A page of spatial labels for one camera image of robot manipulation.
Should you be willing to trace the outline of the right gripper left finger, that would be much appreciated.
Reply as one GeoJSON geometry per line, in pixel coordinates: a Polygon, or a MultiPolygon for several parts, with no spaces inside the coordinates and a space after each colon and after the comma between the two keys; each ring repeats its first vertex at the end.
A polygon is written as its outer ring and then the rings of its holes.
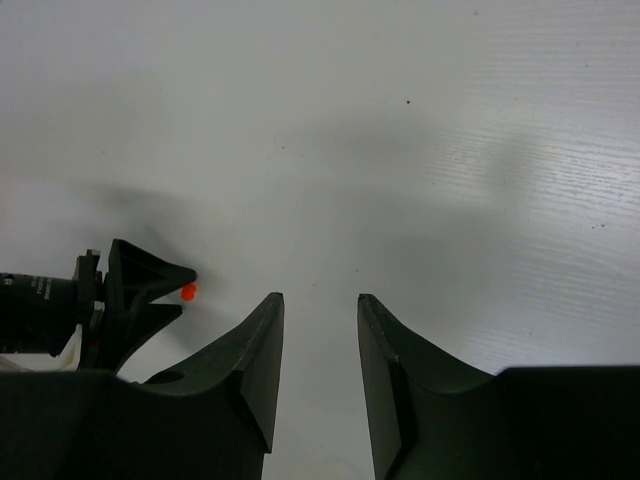
{"type": "Polygon", "coordinates": [[[5,479],[258,479],[272,451],[284,297],[132,383],[98,370],[1,377],[5,479]]]}

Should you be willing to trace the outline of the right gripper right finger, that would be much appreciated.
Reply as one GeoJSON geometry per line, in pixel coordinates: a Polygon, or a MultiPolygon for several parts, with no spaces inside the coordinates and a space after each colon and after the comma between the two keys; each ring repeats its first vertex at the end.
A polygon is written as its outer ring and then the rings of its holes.
{"type": "Polygon", "coordinates": [[[403,325],[375,296],[357,305],[379,479],[635,479],[635,366],[483,372],[403,325]]]}

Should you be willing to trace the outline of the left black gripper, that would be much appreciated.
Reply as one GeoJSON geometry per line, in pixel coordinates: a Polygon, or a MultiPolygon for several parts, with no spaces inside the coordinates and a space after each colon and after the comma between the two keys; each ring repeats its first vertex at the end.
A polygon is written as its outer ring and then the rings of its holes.
{"type": "Polygon", "coordinates": [[[101,253],[88,249],[76,259],[75,322],[82,327],[79,369],[117,373],[148,340],[178,319],[183,307],[150,304],[194,283],[197,273],[114,239],[108,271],[99,269],[101,253]],[[105,330],[108,312],[116,317],[105,330]]]}

